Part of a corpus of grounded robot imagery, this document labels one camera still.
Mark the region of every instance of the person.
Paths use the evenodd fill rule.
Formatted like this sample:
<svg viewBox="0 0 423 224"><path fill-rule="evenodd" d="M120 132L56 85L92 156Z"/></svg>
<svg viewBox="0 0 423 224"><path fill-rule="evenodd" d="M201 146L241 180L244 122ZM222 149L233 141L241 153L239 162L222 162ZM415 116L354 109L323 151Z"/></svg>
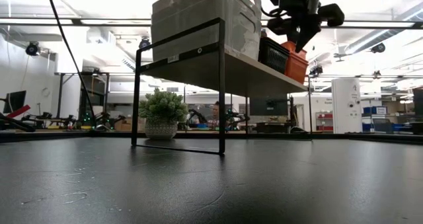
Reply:
<svg viewBox="0 0 423 224"><path fill-rule="evenodd" d="M207 127L212 130L216 130L219 127L219 101L213 105L213 117L211 120L208 120Z"/></svg>

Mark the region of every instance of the table surface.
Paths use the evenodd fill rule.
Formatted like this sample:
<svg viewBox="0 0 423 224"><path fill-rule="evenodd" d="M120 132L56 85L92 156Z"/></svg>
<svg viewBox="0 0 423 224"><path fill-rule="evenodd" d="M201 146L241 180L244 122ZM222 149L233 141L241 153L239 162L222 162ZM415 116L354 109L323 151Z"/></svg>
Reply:
<svg viewBox="0 0 423 224"><path fill-rule="evenodd" d="M6 143L0 223L423 223L422 167L421 146L367 141L228 140L224 157L120 138Z"/></svg>
<svg viewBox="0 0 423 224"><path fill-rule="evenodd" d="M144 65L143 75L219 90L218 53L177 61L170 64ZM226 93L248 97L280 96L305 92L307 87L243 54L225 51Z"/></svg>

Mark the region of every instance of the shelf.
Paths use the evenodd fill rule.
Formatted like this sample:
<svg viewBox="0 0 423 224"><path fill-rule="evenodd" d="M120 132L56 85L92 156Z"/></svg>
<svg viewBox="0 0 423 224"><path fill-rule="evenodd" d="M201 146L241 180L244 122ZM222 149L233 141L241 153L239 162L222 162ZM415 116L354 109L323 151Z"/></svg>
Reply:
<svg viewBox="0 0 423 224"><path fill-rule="evenodd" d="M218 91L218 44L141 67L142 75ZM225 92L260 98L307 91L307 87L262 63L225 49Z"/></svg>

